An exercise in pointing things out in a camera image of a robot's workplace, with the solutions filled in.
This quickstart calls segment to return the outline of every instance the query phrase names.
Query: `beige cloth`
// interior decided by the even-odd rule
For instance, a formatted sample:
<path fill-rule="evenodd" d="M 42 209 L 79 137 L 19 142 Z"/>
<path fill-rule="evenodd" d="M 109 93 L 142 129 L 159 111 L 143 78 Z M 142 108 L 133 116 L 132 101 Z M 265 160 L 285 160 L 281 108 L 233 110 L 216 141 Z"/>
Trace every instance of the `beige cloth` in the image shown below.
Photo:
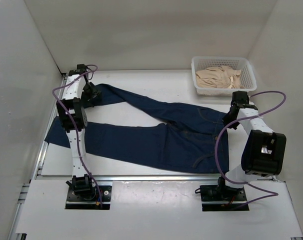
<path fill-rule="evenodd" d="M 244 89 L 241 85 L 242 70 L 229 66 L 212 66 L 196 72 L 197 86 L 201 88 Z"/>

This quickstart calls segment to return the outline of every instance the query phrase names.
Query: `gray wall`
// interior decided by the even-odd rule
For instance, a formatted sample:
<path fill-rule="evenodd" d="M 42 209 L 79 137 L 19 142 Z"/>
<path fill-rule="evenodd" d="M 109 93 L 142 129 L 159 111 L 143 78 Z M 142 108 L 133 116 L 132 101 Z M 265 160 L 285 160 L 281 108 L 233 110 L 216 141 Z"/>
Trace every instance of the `gray wall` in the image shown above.
<path fill-rule="evenodd" d="M 0 240 L 28 183 L 60 74 L 23 0 L 0 0 Z"/>
<path fill-rule="evenodd" d="M 287 137 L 280 177 L 287 183 L 303 232 L 303 0 L 278 1 L 249 60 L 258 91 L 281 90 L 287 94 L 285 105 L 264 119 Z M 281 99 L 269 94 L 257 96 L 254 102 L 263 111 Z"/>
<path fill-rule="evenodd" d="M 247 57 L 277 0 L 25 0 L 57 65 L 190 69 Z"/>

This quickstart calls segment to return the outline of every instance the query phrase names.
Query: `black mounting plate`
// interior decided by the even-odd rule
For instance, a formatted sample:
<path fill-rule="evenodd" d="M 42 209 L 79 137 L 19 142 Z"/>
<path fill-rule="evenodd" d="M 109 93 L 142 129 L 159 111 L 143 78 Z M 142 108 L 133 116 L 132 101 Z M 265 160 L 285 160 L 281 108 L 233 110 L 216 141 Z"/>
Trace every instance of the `black mounting plate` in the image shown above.
<path fill-rule="evenodd" d="M 111 185 L 100 185 L 99 189 L 102 196 L 102 206 L 96 204 L 96 196 L 91 198 L 84 198 L 74 194 L 71 187 L 68 189 L 65 209 L 79 209 L 79 210 L 109 210 L 111 208 L 112 198 L 112 186 Z"/>
<path fill-rule="evenodd" d="M 236 195 L 234 201 L 228 204 L 228 201 L 222 199 L 219 195 L 209 196 L 208 191 L 215 191 L 217 185 L 201 185 L 200 186 L 200 195 L 201 195 L 201 206 L 203 212 L 225 212 L 232 211 L 234 208 L 242 205 L 247 201 L 245 189 L 243 188 Z M 249 211 L 248 205 L 239 207 L 235 211 Z"/>

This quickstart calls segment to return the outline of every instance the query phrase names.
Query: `dark blue pants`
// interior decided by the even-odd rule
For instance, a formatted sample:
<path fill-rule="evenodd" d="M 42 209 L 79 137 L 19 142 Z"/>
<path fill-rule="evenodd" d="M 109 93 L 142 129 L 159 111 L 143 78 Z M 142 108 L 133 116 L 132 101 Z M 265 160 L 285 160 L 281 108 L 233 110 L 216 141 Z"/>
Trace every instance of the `dark blue pants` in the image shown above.
<path fill-rule="evenodd" d="M 94 106 L 127 102 L 165 123 L 132 127 L 88 122 L 85 132 L 87 153 L 169 171 L 218 173 L 214 147 L 216 137 L 224 127 L 222 117 L 225 113 L 191 104 L 160 102 L 107 84 L 99 84 L 96 88 L 101 91 L 102 98 L 92 101 Z M 70 147 L 58 117 L 45 140 Z M 228 150 L 225 132 L 218 149 L 224 172 L 229 170 Z"/>

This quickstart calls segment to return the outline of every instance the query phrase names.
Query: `white plastic basket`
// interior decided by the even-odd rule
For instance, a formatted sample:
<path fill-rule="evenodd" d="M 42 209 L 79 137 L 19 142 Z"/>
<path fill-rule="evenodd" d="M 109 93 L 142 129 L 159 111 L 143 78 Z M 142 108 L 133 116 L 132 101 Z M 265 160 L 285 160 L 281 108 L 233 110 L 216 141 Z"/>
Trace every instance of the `white plastic basket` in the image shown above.
<path fill-rule="evenodd" d="M 209 67 L 229 66 L 234 70 L 241 70 L 240 83 L 245 88 L 205 88 L 196 83 L 196 72 Z M 254 91 L 257 88 L 256 79 L 250 62 L 243 57 L 223 56 L 194 56 L 191 60 L 191 73 L 197 94 L 209 96 L 231 96 L 236 91 Z"/>

